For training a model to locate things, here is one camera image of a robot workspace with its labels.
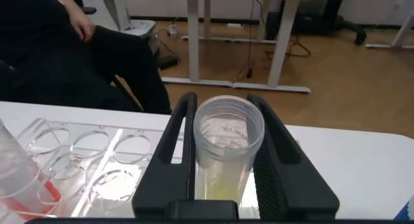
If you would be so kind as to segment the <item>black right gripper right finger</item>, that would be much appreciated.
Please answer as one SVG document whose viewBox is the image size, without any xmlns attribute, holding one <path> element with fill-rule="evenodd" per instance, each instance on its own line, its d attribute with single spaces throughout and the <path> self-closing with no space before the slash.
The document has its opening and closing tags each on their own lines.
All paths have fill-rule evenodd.
<svg viewBox="0 0 414 224">
<path fill-rule="evenodd" d="M 248 101 L 265 121 L 262 145 L 254 161 L 254 180 L 262 221 L 334 220 L 340 202 L 294 137 L 266 102 Z"/>
</svg>

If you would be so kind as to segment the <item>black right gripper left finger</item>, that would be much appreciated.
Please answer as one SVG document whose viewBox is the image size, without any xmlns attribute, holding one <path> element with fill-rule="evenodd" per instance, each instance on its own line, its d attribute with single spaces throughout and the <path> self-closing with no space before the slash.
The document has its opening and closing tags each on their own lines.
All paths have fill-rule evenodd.
<svg viewBox="0 0 414 224">
<path fill-rule="evenodd" d="M 132 208 L 136 218 L 164 218 L 170 203 L 194 199 L 193 119 L 196 110 L 195 93 L 187 93 L 181 97 L 133 195 Z M 184 125 L 182 162 L 172 164 L 171 160 L 182 125 Z"/>
</svg>

